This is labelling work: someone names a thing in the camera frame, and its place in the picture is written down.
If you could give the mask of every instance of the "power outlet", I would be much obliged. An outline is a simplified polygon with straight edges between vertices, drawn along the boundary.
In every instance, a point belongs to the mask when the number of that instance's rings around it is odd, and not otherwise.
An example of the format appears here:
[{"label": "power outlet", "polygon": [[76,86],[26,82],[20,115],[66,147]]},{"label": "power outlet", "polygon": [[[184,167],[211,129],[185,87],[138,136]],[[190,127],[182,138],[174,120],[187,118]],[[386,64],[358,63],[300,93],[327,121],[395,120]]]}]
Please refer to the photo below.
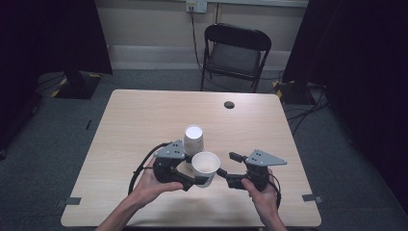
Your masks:
[{"label": "power outlet", "polygon": [[195,11],[197,13],[206,13],[207,12],[207,2],[197,2]]},{"label": "power outlet", "polygon": [[186,12],[206,13],[207,2],[202,1],[186,1]]},{"label": "power outlet", "polygon": [[197,2],[196,1],[186,1],[186,12],[195,12],[195,9],[197,7]]}]

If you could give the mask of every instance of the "black chair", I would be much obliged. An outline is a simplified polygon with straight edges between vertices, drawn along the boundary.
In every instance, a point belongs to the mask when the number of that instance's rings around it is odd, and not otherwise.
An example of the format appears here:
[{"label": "black chair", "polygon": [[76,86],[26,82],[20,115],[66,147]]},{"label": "black chair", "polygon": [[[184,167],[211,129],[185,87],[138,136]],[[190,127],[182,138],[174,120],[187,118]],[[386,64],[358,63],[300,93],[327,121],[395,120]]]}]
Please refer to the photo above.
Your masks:
[{"label": "black chair", "polygon": [[[206,71],[252,81],[253,92],[258,88],[270,47],[270,38],[263,32],[218,23],[207,27],[204,33],[205,52],[201,76],[203,91]],[[210,53],[209,41],[214,43]]]}]

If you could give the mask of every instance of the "cup rim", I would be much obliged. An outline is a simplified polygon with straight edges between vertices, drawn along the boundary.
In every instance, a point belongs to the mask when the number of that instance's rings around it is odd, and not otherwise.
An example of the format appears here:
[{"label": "cup rim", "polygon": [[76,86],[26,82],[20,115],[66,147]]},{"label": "cup rim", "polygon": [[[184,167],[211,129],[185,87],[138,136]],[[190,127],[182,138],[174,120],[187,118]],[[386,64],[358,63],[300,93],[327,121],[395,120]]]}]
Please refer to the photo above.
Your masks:
[{"label": "cup rim", "polygon": [[184,130],[184,135],[185,135],[186,137],[189,137],[189,136],[187,136],[187,130],[189,130],[189,128],[191,128],[191,127],[197,127],[197,128],[199,128],[199,129],[201,130],[201,136],[203,136],[204,130],[203,130],[203,128],[202,128],[200,125],[198,125],[198,124],[190,124],[190,125],[187,126],[186,129]]},{"label": "cup rim", "polygon": [[[221,166],[221,160],[219,159],[219,157],[218,157],[215,153],[210,152],[210,151],[201,151],[201,152],[198,152],[198,153],[194,154],[194,155],[192,156],[192,159],[191,159],[191,166],[192,166],[192,168],[194,168],[195,170],[197,170],[197,169],[194,167],[194,164],[193,164],[192,162],[193,162],[194,158],[197,158],[197,156],[199,156],[200,154],[202,155],[202,154],[204,154],[204,153],[206,153],[206,154],[211,154],[211,155],[213,155],[214,157],[216,157],[216,159],[217,159],[217,169],[216,169],[216,171],[217,171],[217,170],[219,169],[219,167]],[[200,171],[200,170],[197,170],[197,171],[202,172],[202,173],[211,173],[211,172],[209,172],[209,171]]]}]

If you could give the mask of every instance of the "wooden table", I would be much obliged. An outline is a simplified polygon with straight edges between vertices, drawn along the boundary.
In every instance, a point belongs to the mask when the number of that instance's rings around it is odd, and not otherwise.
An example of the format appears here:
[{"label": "wooden table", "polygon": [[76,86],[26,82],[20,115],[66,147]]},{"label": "wooden table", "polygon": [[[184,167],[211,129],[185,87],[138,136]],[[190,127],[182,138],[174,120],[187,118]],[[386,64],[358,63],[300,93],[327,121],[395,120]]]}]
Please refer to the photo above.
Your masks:
[{"label": "wooden table", "polygon": [[[226,109],[231,101],[234,109]],[[115,90],[103,114],[71,197],[64,226],[98,226],[127,195],[133,171],[156,145],[184,138],[198,124],[205,150],[214,152],[228,173],[244,174],[244,164],[229,159],[234,151],[248,156],[255,148],[288,164],[272,167],[280,181],[279,214],[287,226],[317,227],[321,219],[280,101],[273,94],[201,91]],[[183,164],[179,170],[190,174]],[[216,175],[206,189],[165,192],[139,210],[128,226],[261,227],[247,191],[229,189]]]}]

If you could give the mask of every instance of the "baseboard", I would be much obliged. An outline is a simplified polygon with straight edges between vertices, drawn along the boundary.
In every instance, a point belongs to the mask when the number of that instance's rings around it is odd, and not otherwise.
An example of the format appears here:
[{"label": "baseboard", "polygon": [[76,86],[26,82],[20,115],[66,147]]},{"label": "baseboard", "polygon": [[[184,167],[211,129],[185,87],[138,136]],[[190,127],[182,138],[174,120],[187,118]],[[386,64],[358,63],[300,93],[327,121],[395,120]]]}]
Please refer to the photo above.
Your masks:
[{"label": "baseboard", "polygon": [[[204,52],[197,51],[202,63]],[[195,69],[193,48],[110,45],[112,69]],[[270,51],[264,70],[285,69],[291,51]]]}]

